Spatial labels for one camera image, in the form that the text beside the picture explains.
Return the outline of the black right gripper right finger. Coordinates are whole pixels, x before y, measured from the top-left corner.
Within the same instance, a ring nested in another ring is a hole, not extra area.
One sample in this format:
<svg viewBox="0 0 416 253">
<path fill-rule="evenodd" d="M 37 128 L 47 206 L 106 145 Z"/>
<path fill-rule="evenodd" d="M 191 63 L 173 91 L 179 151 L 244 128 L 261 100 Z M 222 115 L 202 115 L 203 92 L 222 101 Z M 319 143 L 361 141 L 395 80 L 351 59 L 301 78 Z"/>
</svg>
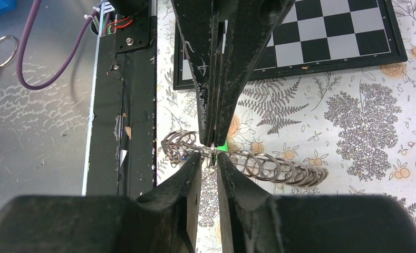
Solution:
<svg viewBox="0 0 416 253">
<path fill-rule="evenodd" d="M 223 252 L 274 252 L 270 194 L 243 175 L 225 153 L 217 155 Z"/>
</svg>

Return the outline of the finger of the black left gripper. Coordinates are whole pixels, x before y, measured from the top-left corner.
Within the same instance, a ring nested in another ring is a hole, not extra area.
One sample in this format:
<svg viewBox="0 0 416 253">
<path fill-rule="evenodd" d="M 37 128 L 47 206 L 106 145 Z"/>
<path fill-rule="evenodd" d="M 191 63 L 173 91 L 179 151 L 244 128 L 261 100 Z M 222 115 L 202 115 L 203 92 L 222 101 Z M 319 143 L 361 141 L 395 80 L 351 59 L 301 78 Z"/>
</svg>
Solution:
<svg viewBox="0 0 416 253">
<path fill-rule="evenodd" d="M 215 145 L 224 145 L 238 98 L 262 55 L 274 28 L 294 1 L 231 1 L 225 48 L 215 84 Z"/>
<path fill-rule="evenodd" d="M 200 142 L 214 142 L 214 83 L 212 46 L 217 41 L 218 14 L 214 1 L 172 1 L 180 36 L 197 95 Z"/>
</svg>

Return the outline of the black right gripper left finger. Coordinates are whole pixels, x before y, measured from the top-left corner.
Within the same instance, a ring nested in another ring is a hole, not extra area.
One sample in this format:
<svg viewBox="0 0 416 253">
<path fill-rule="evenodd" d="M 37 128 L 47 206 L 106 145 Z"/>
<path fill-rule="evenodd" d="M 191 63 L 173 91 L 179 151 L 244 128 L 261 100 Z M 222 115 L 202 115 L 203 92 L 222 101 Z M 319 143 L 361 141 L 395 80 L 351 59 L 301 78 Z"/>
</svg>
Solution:
<svg viewBox="0 0 416 253">
<path fill-rule="evenodd" d="M 171 177 L 138 197 L 140 252 L 195 252 L 202 157 L 194 152 Z"/>
</svg>

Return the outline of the green key tag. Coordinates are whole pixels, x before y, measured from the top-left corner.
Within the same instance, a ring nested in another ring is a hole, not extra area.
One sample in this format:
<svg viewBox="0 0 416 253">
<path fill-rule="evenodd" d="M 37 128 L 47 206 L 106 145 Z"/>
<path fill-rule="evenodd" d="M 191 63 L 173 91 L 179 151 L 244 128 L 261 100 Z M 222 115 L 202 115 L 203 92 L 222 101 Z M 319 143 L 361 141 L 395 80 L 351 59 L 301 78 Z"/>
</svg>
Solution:
<svg viewBox="0 0 416 253">
<path fill-rule="evenodd" d="M 219 145 L 217 147 L 217 150 L 219 150 L 221 152 L 228 152 L 228 143 L 225 142 L 223 145 Z"/>
</svg>

